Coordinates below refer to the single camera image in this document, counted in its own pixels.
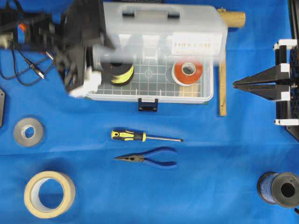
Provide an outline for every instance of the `orange tape roll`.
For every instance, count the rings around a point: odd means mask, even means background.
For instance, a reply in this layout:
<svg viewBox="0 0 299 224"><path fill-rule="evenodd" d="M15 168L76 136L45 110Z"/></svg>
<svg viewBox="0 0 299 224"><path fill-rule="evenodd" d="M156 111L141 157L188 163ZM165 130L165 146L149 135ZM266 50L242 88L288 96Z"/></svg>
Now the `orange tape roll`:
<svg viewBox="0 0 299 224"><path fill-rule="evenodd" d="M196 83L202 75L202 64L198 61L178 61L172 67L173 80L181 86Z"/></svg>

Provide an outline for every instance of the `tape roll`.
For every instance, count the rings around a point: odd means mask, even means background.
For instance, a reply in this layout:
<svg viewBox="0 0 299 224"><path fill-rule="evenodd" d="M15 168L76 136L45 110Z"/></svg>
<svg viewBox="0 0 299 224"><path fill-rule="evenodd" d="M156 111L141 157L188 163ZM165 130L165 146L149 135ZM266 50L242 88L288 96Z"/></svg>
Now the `tape roll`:
<svg viewBox="0 0 299 224"><path fill-rule="evenodd" d="M179 61L174 63L171 76L181 86L196 83L202 75L202 64L198 61Z"/></svg>
<svg viewBox="0 0 299 224"><path fill-rule="evenodd" d="M39 199L39 189L49 179L59 182L64 191L60 205L54 209L47 208ZM54 218L63 214L71 207L75 195L75 185L68 175L60 172L44 171L36 174L27 183L24 192L24 203L32 215L39 218Z"/></svg>
<svg viewBox="0 0 299 224"><path fill-rule="evenodd" d="M33 128L33 135L26 137L27 129ZM34 118L25 118L20 120L14 127L14 139L21 146L31 147L37 145L43 138L44 131L42 124Z"/></svg>

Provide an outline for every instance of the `wooden stick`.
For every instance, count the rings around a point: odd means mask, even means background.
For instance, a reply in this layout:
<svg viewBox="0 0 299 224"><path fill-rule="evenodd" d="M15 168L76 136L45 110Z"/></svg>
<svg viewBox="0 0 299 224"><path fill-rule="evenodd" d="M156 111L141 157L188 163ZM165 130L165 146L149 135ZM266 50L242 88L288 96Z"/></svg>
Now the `wooden stick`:
<svg viewBox="0 0 299 224"><path fill-rule="evenodd" d="M219 115L226 116L226 60L219 65Z"/></svg>
<svg viewBox="0 0 299 224"><path fill-rule="evenodd" d="M229 12L226 9L219 8L217 10L228 27L241 28L246 21L244 12ZM219 65L219 115L226 116L226 59Z"/></svg>
<svg viewBox="0 0 299 224"><path fill-rule="evenodd" d="M246 21L246 14L244 12L230 12L223 8L219 8L217 11L228 27L241 28L244 26Z"/></svg>

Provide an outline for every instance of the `yellow black screwdriver handle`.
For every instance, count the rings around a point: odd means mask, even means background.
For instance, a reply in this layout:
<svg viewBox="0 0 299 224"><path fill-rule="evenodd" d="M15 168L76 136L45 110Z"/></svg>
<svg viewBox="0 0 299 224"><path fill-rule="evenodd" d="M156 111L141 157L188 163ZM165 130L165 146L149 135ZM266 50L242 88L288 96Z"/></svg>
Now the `yellow black screwdriver handle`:
<svg viewBox="0 0 299 224"><path fill-rule="evenodd" d="M146 140L146 134L143 133L136 133L127 130L113 130L111 132L111 138L114 140L121 140L121 141L135 141L135 140Z"/></svg>

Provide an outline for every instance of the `blue cloth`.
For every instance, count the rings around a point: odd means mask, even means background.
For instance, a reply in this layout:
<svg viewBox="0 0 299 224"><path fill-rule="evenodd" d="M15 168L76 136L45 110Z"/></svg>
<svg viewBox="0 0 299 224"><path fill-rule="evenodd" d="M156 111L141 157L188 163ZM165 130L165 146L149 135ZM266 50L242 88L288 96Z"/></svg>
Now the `blue cloth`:
<svg viewBox="0 0 299 224"><path fill-rule="evenodd" d="M25 10L50 10L70 1L20 2ZM273 124L273 102L232 88L235 80L274 65L273 44L291 37L287 1L184 3L246 13L244 28L228 34L228 115L218 116L216 69L209 105L159 104L157 113L138 112L136 103L71 98L55 70L29 88L15 79L0 78L0 88L7 94L0 128L0 223L298 223L295 212L264 203L256 191L256 182L264 172L299 173L298 142ZM21 69L25 63L19 55L17 58ZM12 75L10 52L0 51L0 65L4 75ZM35 75L28 73L23 78ZM38 118L45 127L44 141L32 148L21 147L13 139L15 124L28 116ZM109 134L116 127L185 141L112 141ZM162 146L172 147L178 154L160 154L154 159L176 161L176 169L113 160ZM73 206L49 220L31 215L23 202L26 183L45 170L66 173L77 190ZM53 195L59 193L54 184L49 184L48 190ZM51 201L43 195L41 198L45 203Z"/></svg>

